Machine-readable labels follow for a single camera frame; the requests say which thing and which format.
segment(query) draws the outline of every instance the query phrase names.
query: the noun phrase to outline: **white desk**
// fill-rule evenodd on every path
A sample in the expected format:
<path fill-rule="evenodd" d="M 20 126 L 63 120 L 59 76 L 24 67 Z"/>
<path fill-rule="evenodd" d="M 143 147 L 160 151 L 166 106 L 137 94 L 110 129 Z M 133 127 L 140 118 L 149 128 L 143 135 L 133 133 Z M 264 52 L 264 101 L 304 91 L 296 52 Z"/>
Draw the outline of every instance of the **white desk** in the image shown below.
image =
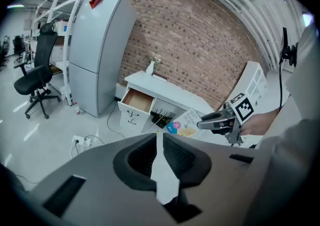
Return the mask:
<path fill-rule="evenodd" d="M 139 71 L 125 78 L 128 82 L 126 94 L 121 101 L 118 102 L 121 111 L 120 125 L 135 132 L 141 132 L 146 121 L 150 117 L 151 110 L 155 111 L 155 107 L 164 108 L 168 112 L 176 114 L 176 108 L 180 108 L 177 116 L 180 116 L 182 110 L 193 108 L 199 116 L 214 112 L 212 107 L 201 97 L 189 92 L 173 83 L 163 82 L 147 75 L 144 71 Z M 130 95 L 132 89 L 147 94 L 149 97 L 148 111 L 139 109 L 135 106 L 126 104 L 126 96 Z"/>
<path fill-rule="evenodd" d="M 127 87 L 146 93 L 159 100 L 163 100 L 182 109 L 195 109 L 200 116 L 214 112 L 212 107 L 201 97 L 187 91 L 173 83 L 163 82 L 144 71 L 127 76 Z"/>

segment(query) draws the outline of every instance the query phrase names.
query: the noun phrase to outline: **book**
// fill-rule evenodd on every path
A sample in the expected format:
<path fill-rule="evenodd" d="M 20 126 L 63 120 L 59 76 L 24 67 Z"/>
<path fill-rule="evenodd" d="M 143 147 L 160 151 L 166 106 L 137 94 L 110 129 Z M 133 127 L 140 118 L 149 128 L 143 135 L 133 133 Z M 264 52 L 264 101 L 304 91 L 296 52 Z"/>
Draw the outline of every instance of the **book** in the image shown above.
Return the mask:
<path fill-rule="evenodd" d="M 160 80 L 160 81 L 163 81 L 163 82 L 167 82 L 167 79 L 166 79 L 166 77 L 164 77 L 164 76 L 161 76 L 161 75 L 158 75 L 158 74 L 156 74 L 156 73 L 153 73 L 152 74 L 152 77 L 153 78 L 156 78 L 156 79 L 158 79 L 158 80 Z"/>
<path fill-rule="evenodd" d="M 197 127 L 197 123 L 200 121 L 201 118 L 196 111 L 190 108 L 177 119 L 168 124 L 166 129 L 169 133 L 190 137 L 200 131 L 200 129 Z"/>

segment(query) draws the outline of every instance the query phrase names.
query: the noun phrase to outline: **drawer handle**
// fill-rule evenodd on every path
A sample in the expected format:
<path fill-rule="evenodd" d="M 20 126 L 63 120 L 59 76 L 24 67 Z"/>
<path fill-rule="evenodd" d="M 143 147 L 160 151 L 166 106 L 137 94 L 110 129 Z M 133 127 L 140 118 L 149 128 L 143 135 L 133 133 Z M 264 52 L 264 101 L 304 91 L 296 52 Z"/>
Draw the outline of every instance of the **drawer handle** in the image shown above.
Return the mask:
<path fill-rule="evenodd" d="M 135 124 L 135 123 L 132 123 L 132 121 L 133 121 L 133 119 L 131 119 L 131 121 L 128 120 L 128 123 L 130 123 L 130 124 Z"/>
<path fill-rule="evenodd" d="M 134 115 L 134 112 L 133 112 L 133 111 L 132 111 L 132 112 L 129 112 L 129 110 L 127 110 L 127 112 L 131 115 L 130 117 L 132 117 L 132 116 L 139 116 L 139 114 Z"/>

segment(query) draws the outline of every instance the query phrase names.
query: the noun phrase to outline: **dried flower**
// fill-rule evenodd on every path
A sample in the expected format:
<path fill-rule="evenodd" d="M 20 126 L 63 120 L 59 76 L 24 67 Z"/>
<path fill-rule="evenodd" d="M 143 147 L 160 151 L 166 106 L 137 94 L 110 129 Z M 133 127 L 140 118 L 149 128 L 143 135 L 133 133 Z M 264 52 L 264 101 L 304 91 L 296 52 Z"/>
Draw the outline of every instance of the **dried flower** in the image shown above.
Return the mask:
<path fill-rule="evenodd" d="M 152 56 L 150 56 L 150 61 L 154 61 L 154 65 L 156 66 L 161 61 L 160 55 L 152 53 Z"/>

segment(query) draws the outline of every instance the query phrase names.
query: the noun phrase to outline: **chair armrest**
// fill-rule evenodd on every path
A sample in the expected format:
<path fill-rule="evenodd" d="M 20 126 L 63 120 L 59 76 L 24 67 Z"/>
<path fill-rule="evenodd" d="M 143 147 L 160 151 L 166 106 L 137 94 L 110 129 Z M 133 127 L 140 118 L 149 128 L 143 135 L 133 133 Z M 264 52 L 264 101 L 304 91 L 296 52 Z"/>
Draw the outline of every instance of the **chair armrest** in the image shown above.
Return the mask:
<path fill-rule="evenodd" d="M 24 65 L 26 65 L 27 63 L 28 63 L 27 61 L 21 62 L 21 63 L 15 65 L 13 68 L 20 67 L 23 72 L 23 75 L 25 76 L 27 73 L 26 73 Z"/>
<path fill-rule="evenodd" d="M 22 67 L 22 66 L 26 65 L 27 63 L 28 63 L 27 61 L 21 62 L 19 64 L 16 64 L 13 68 Z"/>

